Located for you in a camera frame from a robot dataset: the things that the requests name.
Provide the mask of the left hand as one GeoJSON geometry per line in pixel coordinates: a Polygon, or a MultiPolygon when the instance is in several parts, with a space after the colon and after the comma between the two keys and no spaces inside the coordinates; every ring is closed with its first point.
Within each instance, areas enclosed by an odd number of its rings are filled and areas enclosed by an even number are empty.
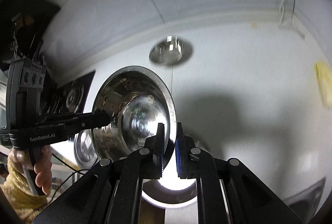
{"type": "MultiPolygon", "coordinates": [[[[35,183],[38,187],[41,187],[43,192],[48,195],[51,192],[52,186],[52,152],[49,145],[41,148],[42,156],[34,165],[34,172],[36,173],[35,183]]],[[[29,161],[26,159],[25,151],[16,150],[15,148],[10,149],[9,160],[11,161],[14,169],[20,174],[24,174],[23,165],[31,166],[29,161]]]]}

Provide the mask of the yellow knit sleeve forearm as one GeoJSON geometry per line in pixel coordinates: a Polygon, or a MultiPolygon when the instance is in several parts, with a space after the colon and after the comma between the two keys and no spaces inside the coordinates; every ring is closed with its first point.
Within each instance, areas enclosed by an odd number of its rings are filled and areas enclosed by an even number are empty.
{"type": "Polygon", "coordinates": [[[46,207],[46,196],[33,195],[26,178],[17,171],[11,158],[7,158],[9,175],[1,184],[1,189],[18,217],[23,223],[32,223],[33,219],[46,207]]]}

